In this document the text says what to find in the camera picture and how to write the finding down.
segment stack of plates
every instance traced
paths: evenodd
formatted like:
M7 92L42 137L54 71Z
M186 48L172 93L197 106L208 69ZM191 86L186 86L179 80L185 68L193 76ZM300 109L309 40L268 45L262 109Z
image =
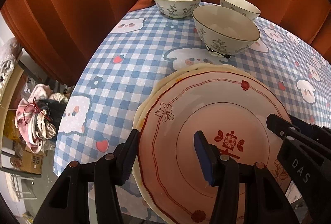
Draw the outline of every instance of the stack of plates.
M266 86L230 65L197 64L160 81L133 125L141 138L132 172L151 209L168 223L209 223L217 187L204 180L193 146L197 130L239 163L263 162L286 191L291 179L276 159L282 140L266 126L271 113L290 121ZM244 211L243 184L237 223Z

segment pink clothing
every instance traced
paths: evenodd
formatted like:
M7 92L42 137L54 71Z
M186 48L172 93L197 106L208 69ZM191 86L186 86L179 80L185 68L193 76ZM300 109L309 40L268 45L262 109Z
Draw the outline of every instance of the pink clothing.
M24 121L23 111L29 103L33 103L34 97L36 98L36 101L41 99L48 99L52 93L53 91L49 88L49 86L46 86L44 84L37 84L34 87L34 90L31 92L30 97L27 100L23 98L19 102L19 106L16 110L15 125L19 129L19 132L22 135L23 139L25 140L26 144L33 152L38 148L38 142L32 144L29 141L28 128L29 128L29 122L34 114L34 106L30 105L26 108L24 114L26 122Z

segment white ceramic bowl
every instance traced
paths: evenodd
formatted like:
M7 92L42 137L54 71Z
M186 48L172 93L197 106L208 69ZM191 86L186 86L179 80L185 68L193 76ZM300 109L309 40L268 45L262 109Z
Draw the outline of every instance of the white ceramic bowl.
M193 11L201 40L221 54L237 54L260 38L257 26L244 15L219 5L201 5Z
M220 2L221 6L237 11L250 20L254 20L261 14L261 11L255 5L246 0L220 0Z
M180 19L192 14L201 0L154 0L158 9L173 19Z

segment drawstring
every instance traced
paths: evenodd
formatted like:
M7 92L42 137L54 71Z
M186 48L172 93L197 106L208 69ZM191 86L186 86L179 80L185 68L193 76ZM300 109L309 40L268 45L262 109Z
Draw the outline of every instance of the drawstring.
M34 110L33 110L33 113L34 113L34 114L39 114L39 113L41 113L41 114L42 114L45 118L47 118L49 121L52 121L51 118L49 118L47 115L45 115L45 114L42 112L42 110L41 110L41 109L39 108L39 106L36 104L36 97L34 97L32 103L29 103L29 104L24 108L24 110L23 110L23 119L24 119L25 124L27 123L26 120L25 120L25 110L27 109L27 107L29 107L29 106L31 106L31 105L34 107Z

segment tablecloth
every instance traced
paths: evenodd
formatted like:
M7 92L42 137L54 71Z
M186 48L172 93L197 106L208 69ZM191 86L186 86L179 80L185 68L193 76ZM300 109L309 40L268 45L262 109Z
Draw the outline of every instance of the tablecloth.
M153 86L200 62L242 69L264 83L289 114L331 127L330 64L278 25L260 17L254 22L260 39L223 59L208 53L191 16L171 20L156 6L127 13L96 50L72 93L59 128L54 172L59 175L70 161L92 162L113 152L125 142L135 111ZM142 198L132 175L117 192L122 212L162 222Z

